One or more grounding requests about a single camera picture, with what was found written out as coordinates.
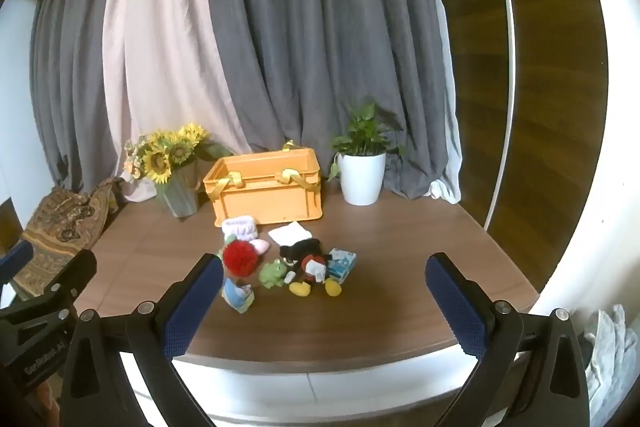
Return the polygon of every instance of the stuffed toy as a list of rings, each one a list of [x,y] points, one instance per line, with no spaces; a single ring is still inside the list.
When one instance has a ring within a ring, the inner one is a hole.
[[[218,250],[218,251],[216,252],[216,256],[218,256],[218,258],[220,259],[220,261],[222,261],[222,254],[225,252],[226,245],[228,245],[229,243],[234,242],[236,239],[237,239],[237,237],[236,237],[234,234],[227,235],[227,236],[225,237],[225,244],[224,244],[224,246],[223,246],[222,248],[220,248],[220,250]]]
[[[282,286],[284,284],[284,276],[286,276],[287,265],[282,259],[276,259],[273,263],[266,263],[262,266],[258,279],[265,288],[273,288],[274,286]]]
[[[328,295],[340,295],[342,288],[332,279],[326,277],[326,266],[330,259],[322,253],[320,241],[315,238],[303,239],[291,247],[280,247],[280,257],[289,267],[289,273],[284,282],[289,284],[289,290],[298,297],[306,297],[311,293],[313,283],[324,283]],[[293,282],[300,273],[302,282]]]
[[[222,222],[222,233],[225,238],[235,235],[242,241],[252,241],[258,238],[258,230],[255,228],[255,219],[251,216],[230,217]]]
[[[238,313],[244,313],[254,302],[254,291],[250,284],[238,287],[227,277],[222,286],[222,298]]]
[[[265,241],[264,239],[252,239],[249,243],[254,245],[255,251],[257,251],[258,255],[262,255],[271,247],[269,241]]]
[[[236,239],[222,251],[222,263],[231,275],[249,277],[260,263],[260,256],[254,245]]]

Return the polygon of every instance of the gray curtain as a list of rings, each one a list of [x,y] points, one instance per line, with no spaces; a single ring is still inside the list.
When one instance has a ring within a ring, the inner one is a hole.
[[[31,98],[54,181],[91,192],[116,167],[102,77],[106,0],[38,0]]]
[[[423,195],[447,164],[435,0],[209,0],[225,77],[252,149],[312,147],[327,174],[332,137],[367,96],[402,158],[385,186]]]

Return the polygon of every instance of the sunflower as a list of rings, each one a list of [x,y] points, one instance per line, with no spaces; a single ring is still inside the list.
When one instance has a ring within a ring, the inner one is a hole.
[[[171,163],[165,148],[153,147],[143,159],[146,177],[156,183],[166,183],[171,176]]]
[[[197,125],[195,123],[190,123],[188,125],[183,125],[180,127],[180,131],[178,131],[178,135],[184,136],[187,140],[192,142],[194,145],[197,145],[202,140],[204,140],[209,133],[204,130],[201,125]]]
[[[161,141],[166,139],[165,131],[154,131],[145,136],[145,141],[152,147],[161,146]]]
[[[171,161],[176,165],[183,164],[193,152],[193,144],[185,137],[177,136],[169,149]]]

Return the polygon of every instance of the white curtain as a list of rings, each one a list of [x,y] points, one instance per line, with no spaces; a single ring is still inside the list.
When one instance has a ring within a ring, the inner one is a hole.
[[[119,166],[127,139],[191,121],[232,152],[251,152],[226,85],[208,0],[107,0],[104,19],[104,88]],[[154,194],[149,184],[129,197]]]
[[[453,62],[451,59],[451,47],[449,44],[449,30],[447,28],[447,14],[442,0],[436,0],[438,11],[438,24],[442,36],[442,54],[444,56],[445,75],[445,135],[447,140],[447,155],[449,160],[444,169],[442,178],[431,182],[429,191],[425,194],[434,200],[442,198],[449,203],[460,201],[460,168],[462,167],[462,146],[460,145],[460,132],[458,131],[458,119],[456,118],[456,83],[453,78]]]

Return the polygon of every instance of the yellow shoe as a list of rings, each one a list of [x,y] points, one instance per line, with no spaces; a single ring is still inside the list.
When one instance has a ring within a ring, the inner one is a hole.
[[[308,282],[292,282],[289,285],[289,290],[293,295],[298,297],[306,297],[311,293],[311,285]]]
[[[333,279],[327,279],[326,281],[324,281],[324,289],[326,291],[326,294],[330,297],[337,297],[338,295],[340,295],[340,293],[342,293],[342,286],[340,286]]]

